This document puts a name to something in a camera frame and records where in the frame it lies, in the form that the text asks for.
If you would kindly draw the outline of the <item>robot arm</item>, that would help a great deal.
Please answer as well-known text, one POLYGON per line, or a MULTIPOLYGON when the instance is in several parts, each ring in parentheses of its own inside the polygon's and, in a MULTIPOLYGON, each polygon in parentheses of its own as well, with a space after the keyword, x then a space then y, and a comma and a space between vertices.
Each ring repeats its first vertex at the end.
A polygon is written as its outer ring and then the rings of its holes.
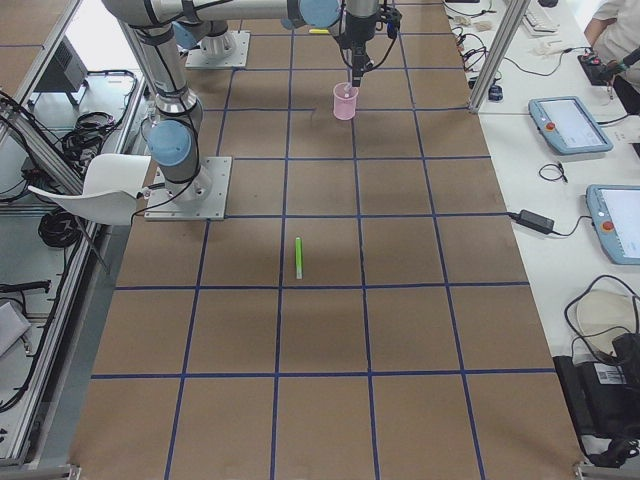
POLYGON ((364 75, 380 66, 369 57, 367 43, 379 27, 395 41, 402 14, 386 1, 184 1, 172 23, 178 45, 190 50, 216 34, 215 22, 244 19, 279 19, 290 30, 327 29, 351 71, 351 85, 359 87, 364 75))
POLYGON ((158 120, 147 134, 147 147, 164 176, 167 195, 194 200, 210 184, 199 155, 202 105, 187 84, 171 20, 155 12, 150 1, 106 1, 104 6, 132 29, 155 87, 158 120))

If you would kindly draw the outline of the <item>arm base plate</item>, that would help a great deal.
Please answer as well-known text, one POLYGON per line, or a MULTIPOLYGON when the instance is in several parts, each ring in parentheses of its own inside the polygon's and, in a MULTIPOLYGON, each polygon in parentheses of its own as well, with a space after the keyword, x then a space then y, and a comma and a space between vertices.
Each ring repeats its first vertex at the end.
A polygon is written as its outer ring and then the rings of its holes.
POLYGON ((184 193, 178 195, 181 187, 167 183, 163 172, 157 168, 156 181, 165 186, 151 192, 144 218, 149 221, 222 221, 231 170, 231 157, 204 157, 200 160, 198 176, 184 193))
POLYGON ((206 36, 191 49, 186 68, 191 70, 219 70, 244 68, 247 64, 250 32, 227 31, 219 36, 206 36))

